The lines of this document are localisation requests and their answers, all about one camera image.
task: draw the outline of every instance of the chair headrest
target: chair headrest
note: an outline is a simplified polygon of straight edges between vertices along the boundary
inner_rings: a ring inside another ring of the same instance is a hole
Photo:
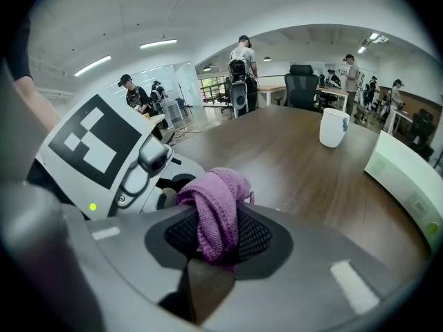
[[[312,66],[310,65],[291,65],[289,69],[291,75],[309,76],[314,74]]]

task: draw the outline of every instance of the fluorescent light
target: fluorescent light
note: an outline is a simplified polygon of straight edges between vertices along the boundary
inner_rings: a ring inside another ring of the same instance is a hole
[[[172,44],[172,43],[176,43],[176,42],[177,42],[176,39],[170,39],[169,41],[155,41],[153,43],[142,44],[140,46],[140,49],[145,49],[145,48],[155,47],[155,46],[161,46],[163,44]]]
[[[108,86],[105,86],[105,89],[108,88],[108,87],[110,87],[110,86],[112,86],[112,85],[115,85],[117,82],[118,82],[118,81],[115,81],[115,82],[113,82],[112,84],[109,84]]]
[[[161,66],[159,66],[158,68],[153,68],[153,69],[149,69],[149,70],[142,71],[142,72],[139,73],[139,74],[144,74],[144,73],[147,73],[148,71],[153,71],[153,70],[157,70],[157,69],[160,69],[160,68],[161,68]]]
[[[107,57],[104,57],[104,58],[102,58],[100,60],[97,60],[97,62],[94,62],[94,63],[88,65],[87,67],[85,67],[82,70],[78,71],[74,75],[75,76],[79,76],[79,75],[83,74],[85,71],[88,71],[89,69],[93,68],[94,66],[97,66],[97,65],[99,65],[99,64],[101,64],[103,62],[106,62],[107,60],[110,60],[110,59],[111,59],[111,55],[108,55]]]

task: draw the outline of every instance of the black mesh pad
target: black mesh pad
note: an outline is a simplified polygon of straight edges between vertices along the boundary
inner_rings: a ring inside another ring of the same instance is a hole
[[[272,275],[291,254],[289,232],[275,221],[242,206],[237,210],[239,245],[230,257],[237,264],[236,280],[261,279]],[[192,257],[198,257],[197,225],[194,208],[153,225],[145,235],[145,245],[160,265],[184,270]]]

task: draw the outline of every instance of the white tape strip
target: white tape strip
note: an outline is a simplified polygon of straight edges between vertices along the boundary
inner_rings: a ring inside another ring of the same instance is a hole
[[[340,285],[343,294],[357,315],[363,315],[380,303],[380,299],[361,279],[349,261],[341,261],[331,266],[331,273]]]
[[[106,238],[111,237],[111,236],[116,236],[118,234],[120,234],[120,229],[116,228],[114,226],[114,227],[109,228],[109,229],[93,232],[92,233],[92,237],[94,238],[94,240],[98,241],[98,240],[106,239]]]

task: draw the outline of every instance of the cup rim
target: cup rim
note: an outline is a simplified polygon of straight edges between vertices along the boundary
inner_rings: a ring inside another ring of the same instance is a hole
[[[340,118],[351,118],[349,114],[346,112],[340,111],[339,109],[333,109],[333,108],[325,108],[323,109],[323,113],[326,112],[330,114],[331,116],[340,117]]]

